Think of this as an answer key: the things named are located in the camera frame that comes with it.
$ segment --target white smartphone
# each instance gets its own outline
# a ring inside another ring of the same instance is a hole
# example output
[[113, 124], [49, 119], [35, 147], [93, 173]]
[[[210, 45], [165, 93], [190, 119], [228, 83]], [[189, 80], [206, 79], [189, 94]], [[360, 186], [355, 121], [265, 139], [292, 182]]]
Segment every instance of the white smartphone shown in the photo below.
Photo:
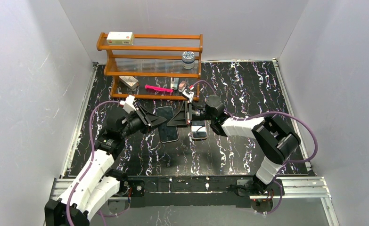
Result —
[[191, 137], [193, 140], [204, 140], [208, 138], [205, 121], [193, 121], [191, 124]]

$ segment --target smartphone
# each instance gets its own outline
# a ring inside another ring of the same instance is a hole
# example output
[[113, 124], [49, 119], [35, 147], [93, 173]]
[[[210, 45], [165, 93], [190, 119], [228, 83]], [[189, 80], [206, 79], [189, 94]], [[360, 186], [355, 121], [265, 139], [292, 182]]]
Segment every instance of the smartphone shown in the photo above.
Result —
[[167, 127], [166, 124], [174, 117], [172, 106], [164, 106], [156, 108], [156, 115], [166, 118], [166, 122], [158, 127], [159, 140], [162, 143], [169, 143], [179, 140], [177, 127]]
[[193, 140], [204, 140], [208, 137], [205, 121], [193, 121], [191, 124], [191, 136]]

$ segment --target gray floor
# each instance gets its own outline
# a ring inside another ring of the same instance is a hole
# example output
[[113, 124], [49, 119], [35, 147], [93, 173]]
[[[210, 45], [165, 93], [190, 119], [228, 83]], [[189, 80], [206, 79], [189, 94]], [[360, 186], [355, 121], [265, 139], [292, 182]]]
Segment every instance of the gray floor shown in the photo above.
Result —
[[[118, 218], [106, 218], [108, 226], [328, 226], [320, 198], [283, 199], [280, 207], [264, 217], [252, 209], [234, 206], [161, 206], [131, 208]], [[103, 226], [96, 215], [91, 226]]]

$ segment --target wooden shelf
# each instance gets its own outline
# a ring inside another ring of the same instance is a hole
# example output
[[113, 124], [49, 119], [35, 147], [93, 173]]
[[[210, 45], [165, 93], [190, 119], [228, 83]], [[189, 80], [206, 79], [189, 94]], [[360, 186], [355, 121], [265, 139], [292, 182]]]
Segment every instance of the wooden shelf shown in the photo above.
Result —
[[[201, 35], [179, 35], [179, 34], [135, 34], [136, 39], [172, 39], [172, 40], [199, 40], [199, 47], [180, 47], [180, 46], [132, 46], [108, 45], [108, 34], [101, 33], [97, 41], [98, 51], [107, 51], [107, 65], [104, 69], [105, 76], [113, 76], [114, 83], [111, 89], [111, 97], [124, 98], [129, 94], [116, 93], [119, 84], [119, 76], [134, 77], [167, 77], [167, 78], [187, 78], [201, 79], [201, 55], [203, 49], [203, 36]], [[145, 50], [145, 51], [192, 51], [198, 52], [195, 57], [194, 68], [184, 69], [180, 56], [170, 55], [129, 55], [114, 54], [114, 50]], [[181, 96], [174, 95], [134, 95], [136, 98], [163, 99], [163, 100], [186, 100]], [[198, 100], [199, 85], [194, 100]]]

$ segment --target marble pattern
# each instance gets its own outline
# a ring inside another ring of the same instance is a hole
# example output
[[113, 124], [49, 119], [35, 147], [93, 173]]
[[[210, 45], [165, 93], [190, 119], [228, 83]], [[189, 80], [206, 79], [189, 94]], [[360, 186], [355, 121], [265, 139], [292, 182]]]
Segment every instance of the marble pattern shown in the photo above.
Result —
[[[99, 103], [111, 100], [109, 91], [112, 78], [103, 75], [104, 65], [97, 68], [81, 133], [77, 141], [71, 168], [66, 177], [76, 176], [89, 158], [91, 148], [88, 123], [91, 110]], [[208, 81], [216, 94], [224, 101], [227, 111], [238, 117], [247, 117], [265, 111], [288, 112], [283, 93], [273, 63], [264, 62], [223, 62], [202, 63], [202, 79]], [[169, 78], [138, 78], [140, 87], [131, 93], [150, 93], [145, 84], [169, 87]], [[124, 86], [119, 92], [127, 92]], [[200, 104], [212, 90], [202, 85]], [[179, 110], [179, 101], [139, 100], [140, 104], [155, 113], [160, 106], [171, 105]], [[106, 114], [114, 114], [117, 105], [105, 105], [95, 115], [93, 134], [98, 134]], [[245, 137], [220, 137], [212, 132], [208, 123], [208, 139], [193, 141], [189, 138], [190, 128], [179, 128], [179, 140], [163, 144], [159, 141], [158, 130], [149, 134], [136, 133], [126, 140], [126, 146], [114, 168], [124, 170], [128, 175], [147, 176], [190, 176], [190, 175], [244, 175], [254, 174], [263, 160], [255, 140]], [[300, 150], [292, 160], [302, 159]], [[307, 174], [304, 164], [288, 164], [284, 174]]]

